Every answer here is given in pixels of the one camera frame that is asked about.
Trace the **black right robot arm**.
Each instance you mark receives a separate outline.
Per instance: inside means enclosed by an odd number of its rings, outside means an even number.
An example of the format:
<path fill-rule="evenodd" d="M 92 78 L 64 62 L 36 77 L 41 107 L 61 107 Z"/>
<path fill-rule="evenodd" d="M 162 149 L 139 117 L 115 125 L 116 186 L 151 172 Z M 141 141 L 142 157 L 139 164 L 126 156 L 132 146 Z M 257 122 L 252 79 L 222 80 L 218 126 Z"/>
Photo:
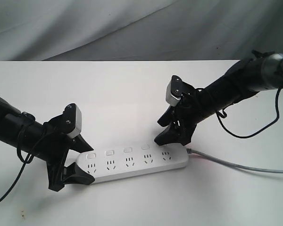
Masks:
<path fill-rule="evenodd" d="M 157 145 L 180 143 L 187 145 L 196 126 L 216 115 L 221 127 L 231 136 L 247 139 L 256 136 L 275 124 L 279 118 L 279 95 L 283 89 L 283 54 L 261 53 L 253 50 L 254 58 L 245 58 L 231 66 L 224 75 L 205 88 L 195 88 L 173 75 L 166 89 L 168 109 L 158 119 L 164 130 L 154 141 Z M 276 90 L 276 118 L 251 135 L 239 136 L 222 123 L 227 117 L 225 109 L 261 91 Z"/>

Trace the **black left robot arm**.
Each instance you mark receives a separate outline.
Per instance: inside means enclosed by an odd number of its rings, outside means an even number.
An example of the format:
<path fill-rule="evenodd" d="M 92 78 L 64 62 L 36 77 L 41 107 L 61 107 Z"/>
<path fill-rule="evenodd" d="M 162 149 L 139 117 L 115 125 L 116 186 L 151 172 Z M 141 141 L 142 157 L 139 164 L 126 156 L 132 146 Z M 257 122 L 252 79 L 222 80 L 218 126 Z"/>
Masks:
<path fill-rule="evenodd" d="M 0 141 L 13 146 L 23 161 L 22 151 L 30 154 L 26 162 L 36 157 L 46 162 L 49 189 L 58 192 L 65 185 L 90 185 L 95 178 L 77 163 L 65 166 L 69 150 L 84 153 L 93 148 L 81 136 L 82 113 L 75 103 L 63 113 L 43 124 L 21 112 L 0 97 Z"/>

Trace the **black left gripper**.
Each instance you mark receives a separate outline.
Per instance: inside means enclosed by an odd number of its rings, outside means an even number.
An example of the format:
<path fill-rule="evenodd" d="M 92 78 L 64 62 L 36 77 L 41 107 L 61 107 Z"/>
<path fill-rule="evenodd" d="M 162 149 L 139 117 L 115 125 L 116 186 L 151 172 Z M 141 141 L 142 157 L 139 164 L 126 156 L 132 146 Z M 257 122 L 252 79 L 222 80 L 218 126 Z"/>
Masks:
<path fill-rule="evenodd" d="M 76 162 L 64 167 L 69 149 L 78 153 L 93 151 L 94 149 L 79 134 L 71 139 L 62 131 L 62 115 L 58 115 L 41 126 L 38 135 L 36 121 L 28 118 L 21 127 L 17 136 L 17 156 L 23 165 L 32 162 L 33 158 L 39 158 L 46 162 L 49 189 L 60 191 L 65 185 L 79 184 L 90 185 L 95 178 L 82 170 Z"/>

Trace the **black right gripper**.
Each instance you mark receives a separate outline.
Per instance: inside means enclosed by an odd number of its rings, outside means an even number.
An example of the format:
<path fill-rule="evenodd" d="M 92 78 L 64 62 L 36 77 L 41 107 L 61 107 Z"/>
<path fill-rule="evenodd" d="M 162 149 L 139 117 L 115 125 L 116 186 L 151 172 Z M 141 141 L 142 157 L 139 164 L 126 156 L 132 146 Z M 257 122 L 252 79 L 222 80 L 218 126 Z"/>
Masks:
<path fill-rule="evenodd" d="M 154 142 L 157 145 L 190 143 L 199 122 L 234 103 L 240 96 L 238 88 L 225 78 L 219 78 L 203 89 L 183 82 L 179 103 L 175 107 L 170 105 L 157 121 L 160 126 L 167 127 L 155 137 Z M 179 124 L 173 122 L 174 114 Z"/>

